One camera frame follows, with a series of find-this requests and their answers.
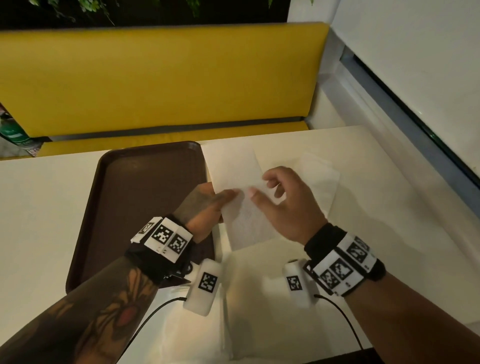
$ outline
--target tabletop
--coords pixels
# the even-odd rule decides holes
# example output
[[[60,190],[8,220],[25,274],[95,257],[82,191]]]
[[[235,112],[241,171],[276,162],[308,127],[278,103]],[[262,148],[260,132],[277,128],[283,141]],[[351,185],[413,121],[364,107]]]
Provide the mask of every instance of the tabletop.
[[[263,170],[291,166],[312,148],[331,161],[341,173],[331,222],[359,235],[392,274],[460,322],[480,320],[476,270],[366,128],[245,138]],[[65,294],[96,165],[104,153],[0,163],[0,342]],[[301,246],[272,240],[232,253],[222,226],[215,238],[224,263],[236,357],[301,363],[357,350],[335,308],[321,302],[302,311],[290,301],[282,267],[304,256]],[[335,301],[352,317],[342,299]],[[352,323],[368,345],[358,323]]]

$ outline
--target fingernail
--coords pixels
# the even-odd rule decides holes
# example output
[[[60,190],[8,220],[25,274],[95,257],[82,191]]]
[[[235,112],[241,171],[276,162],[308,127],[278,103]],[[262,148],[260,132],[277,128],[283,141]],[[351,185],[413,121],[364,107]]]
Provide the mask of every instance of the fingernail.
[[[257,193],[257,191],[258,190],[255,187],[250,187],[247,191],[248,197],[252,198]]]

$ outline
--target black cable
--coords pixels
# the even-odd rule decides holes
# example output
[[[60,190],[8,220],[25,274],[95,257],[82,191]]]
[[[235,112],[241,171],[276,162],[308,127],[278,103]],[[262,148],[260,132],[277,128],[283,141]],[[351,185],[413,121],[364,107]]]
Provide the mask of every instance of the black cable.
[[[340,311],[340,312],[342,313],[343,317],[347,320],[348,324],[350,325],[350,328],[352,329],[353,335],[355,335],[355,338],[357,339],[357,343],[359,344],[360,349],[363,350],[363,346],[361,345],[360,339],[359,339],[359,337],[357,336],[357,333],[355,332],[355,329],[353,328],[352,323],[351,323],[350,320],[348,319],[347,315],[342,311],[342,309],[341,309],[340,307],[338,307],[338,305],[337,305],[335,302],[333,302],[331,299],[329,299],[329,298],[326,298],[326,297],[321,296],[321,295],[319,295],[319,294],[314,294],[313,296],[316,297],[316,298],[322,298],[322,299],[324,299],[325,301],[330,302],[333,306],[336,307],[336,309],[337,309],[338,311]]]
[[[122,357],[123,354],[125,354],[125,352],[127,351],[128,347],[130,346],[130,344],[132,343],[132,341],[137,337],[138,333],[140,332],[140,330],[145,326],[145,324],[147,323],[148,320],[150,320],[150,318],[162,307],[166,306],[167,304],[169,303],[172,303],[172,302],[175,302],[175,301],[186,301],[187,300],[187,297],[177,297],[177,298],[174,298],[170,301],[167,301],[163,304],[161,304],[159,307],[157,307],[151,314],[150,316],[148,316],[146,318],[146,320],[140,325],[140,327],[138,328],[138,330],[135,332],[135,334],[132,336],[132,338],[130,339],[130,341],[128,342],[127,346],[125,347],[125,349],[123,349],[121,355],[120,355],[120,358]]]

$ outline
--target brown tray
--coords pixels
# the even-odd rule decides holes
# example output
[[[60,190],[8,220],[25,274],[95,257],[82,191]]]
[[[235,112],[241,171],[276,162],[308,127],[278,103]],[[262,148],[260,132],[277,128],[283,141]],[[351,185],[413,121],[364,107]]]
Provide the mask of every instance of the brown tray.
[[[202,149],[179,142],[112,150],[98,162],[67,277],[67,293],[122,256],[153,216],[172,213],[207,182]],[[214,259],[212,235],[193,248],[192,261]],[[185,283],[172,277],[162,287]]]

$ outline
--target wristband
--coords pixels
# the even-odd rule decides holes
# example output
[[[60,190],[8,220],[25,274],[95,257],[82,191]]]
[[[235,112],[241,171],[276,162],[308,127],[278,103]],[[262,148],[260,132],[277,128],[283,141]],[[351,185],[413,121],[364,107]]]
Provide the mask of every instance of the wristband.
[[[365,279],[380,280],[385,265],[359,237],[324,225],[305,245],[311,260],[304,270],[330,295],[347,296]]]
[[[160,285],[190,261],[192,236],[174,216],[155,217],[131,239],[125,256]]]

